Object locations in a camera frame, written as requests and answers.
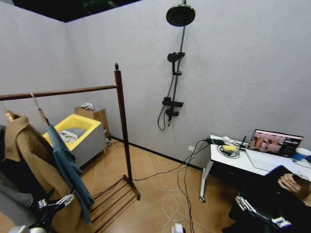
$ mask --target desk leg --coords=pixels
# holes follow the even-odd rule
[[[209,171],[210,169],[212,168],[214,162],[213,161],[209,161],[207,163],[207,166],[206,168],[203,169],[203,172],[202,172],[202,180],[201,180],[201,191],[200,191],[200,202],[205,202],[205,198],[204,198],[204,188],[205,188],[205,180],[209,174]]]

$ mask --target computer monitor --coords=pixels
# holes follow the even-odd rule
[[[291,158],[302,141],[302,136],[265,130],[254,130],[248,143],[249,150]]]

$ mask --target white wall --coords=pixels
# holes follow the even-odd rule
[[[196,18],[176,99],[185,105],[167,131],[157,128],[171,79],[167,54],[178,51],[182,33],[165,15],[179,2],[144,0],[66,24],[88,85],[114,83],[119,63],[130,142],[184,159],[188,145],[211,133],[242,139],[259,128],[304,135],[311,149],[309,0],[190,0]],[[96,103],[121,137],[115,92]],[[202,154],[194,164],[206,161]]]
[[[308,0],[190,1],[196,19],[176,99],[185,105],[167,131],[157,128],[171,79],[166,57],[182,33],[165,15],[179,2],[145,0],[66,25],[0,3],[0,93],[114,84],[118,62],[132,143],[184,159],[188,145],[211,133],[240,139],[260,128],[304,135],[311,149]],[[106,108],[112,134],[122,137],[115,90],[38,99],[54,124],[85,101]],[[5,105],[44,131],[32,100]],[[194,164],[206,161],[205,153]]]
[[[62,22],[0,2],[0,93],[84,87],[65,32]],[[85,101],[85,96],[37,100],[46,116],[56,124],[73,113],[73,108]],[[44,131],[33,100],[5,101],[4,104],[14,112],[27,115],[36,128]],[[0,124],[7,124],[3,113]]]

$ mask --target yellow object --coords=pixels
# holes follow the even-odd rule
[[[70,151],[75,149],[96,127],[98,127],[101,123],[97,120],[93,120],[84,116],[79,116],[76,114],[71,114],[69,117],[61,121],[55,126],[57,132],[61,132],[63,130],[69,128],[79,128],[86,130],[86,132],[78,138],[74,143],[67,142],[66,146]],[[50,137],[48,133],[42,135],[48,143],[52,146],[50,141]]]
[[[223,149],[229,152],[236,152],[238,149],[234,146],[228,146],[228,145],[224,145]]]

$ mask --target clothes rack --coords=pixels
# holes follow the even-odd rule
[[[124,106],[124,95],[123,95],[123,86],[122,86],[122,78],[121,78],[121,71],[119,70],[119,65],[115,63],[115,79],[116,85],[109,85],[109,86],[97,86],[97,87],[88,87],[88,88],[78,88],[78,89],[69,89],[69,90],[57,90],[57,91],[43,91],[43,92],[33,92],[33,93],[21,93],[21,94],[8,94],[8,95],[0,95],[0,101],[6,100],[19,100],[19,99],[29,99],[33,97],[45,97],[45,96],[57,96],[57,95],[66,95],[66,94],[74,94],[74,93],[82,93],[82,92],[92,92],[92,91],[100,91],[100,90],[109,90],[109,89],[116,89],[118,94],[118,103],[119,103],[119,110],[120,110],[120,117],[121,117],[121,125],[122,125],[122,134],[123,134],[123,143],[124,143],[124,151],[125,151],[125,158],[126,158],[126,165],[127,165],[127,175],[123,175],[123,177],[115,182],[113,185],[108,187],[105,191],[103,191],[99,196],[104,194],[106,191],[113,189],[119,182],[122,180],[126,183],[115,191],[112,195],[102,201],[99,205],[93,208],[90,212],[92,213],[96,209],[98,209],[102,204],[104,204],[108,199],[113,197],[116,193],[121,191],[125,186],[130,186],[130,190],[119,197],[112,205],[110,205],[106,210],[102,211],[97,217],[92,220],[92,223],[97,221],[104,215],[112,206],[117,204],[120,200],[122,200],[125,195],[127,195],[130,191],[134,192],[134,196],[130,198],[120,209],[118,209],[109,219],[104,222],[95,232],[98,233],[110,220],[112,220],[122,209],[124,209],[134,198],[140,200],[140,192],[136,189],[133,178],[132,178],[132,168],[131,168],[131,159],[130,159],[130,151],[129,151],[129,143],[128,143],[128,134],[127,134],[127,126],[126,126],[126,117],[125,117],[125,106]]]

